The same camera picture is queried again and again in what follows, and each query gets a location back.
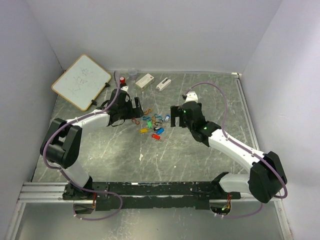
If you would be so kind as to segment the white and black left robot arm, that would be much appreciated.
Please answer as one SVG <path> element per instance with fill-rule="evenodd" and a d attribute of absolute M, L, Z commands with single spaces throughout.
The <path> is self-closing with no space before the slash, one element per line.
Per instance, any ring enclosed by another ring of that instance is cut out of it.
<path fill-rule="evenodd" d="M 68 120 L 54 119 L 40 147 L 40 155 L 47 168 L 60 171 L 72 183 L 77 196 L 89 199 L 94 192 L 93 180 L 78 162 L 83 137 L 100 128 L 113 127 L 118 121 L 143 115 L 140 99 L 131 98 L 127 87 L 116 88 L 110 99 L 92 112 Z"/>

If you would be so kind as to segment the red carabiner keyring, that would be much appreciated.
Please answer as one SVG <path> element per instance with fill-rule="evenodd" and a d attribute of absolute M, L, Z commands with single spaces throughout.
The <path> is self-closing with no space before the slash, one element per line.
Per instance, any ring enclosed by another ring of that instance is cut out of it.
<path fill-rule="evenodd" d="M 133 123 L 135 123 L 136 125 L 139 125 L 139 124 L 140 124 L 140 121 L 137 120 L 136 118 L 132 118 L 131 121 L 132 121 Z"/>

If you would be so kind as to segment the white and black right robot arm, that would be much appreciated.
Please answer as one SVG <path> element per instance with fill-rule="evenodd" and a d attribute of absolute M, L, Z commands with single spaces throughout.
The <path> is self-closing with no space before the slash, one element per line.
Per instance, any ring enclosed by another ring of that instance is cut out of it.
<path fill-rule="evenodd" d="M 248 174 L 223 173 L 216 178 L 212 193 L 223 199 L 230 192 L 248 193 L 261 203 L 268 203 L 287 184 L 287 177 L 280 157 L 273 151 L 264 153 L 238 141 L 218 124 L 207 121 L 201 103 L 188 101 L 171 106 L 170 125 L 188 128 L 192 137 L 209 148 L 216 149 L 238 162 Z"/>

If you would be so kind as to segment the red key tag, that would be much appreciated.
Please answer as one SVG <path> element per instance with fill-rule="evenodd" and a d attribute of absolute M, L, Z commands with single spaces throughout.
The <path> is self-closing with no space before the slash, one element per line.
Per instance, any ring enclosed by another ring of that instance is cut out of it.
<path fill-rule="evenodd" d="M 157 135 L 157 134 L 152 134 L 151 137 L 156 139 L 156 140 L 161 140 L 161 137 L 159 135 Z"/>

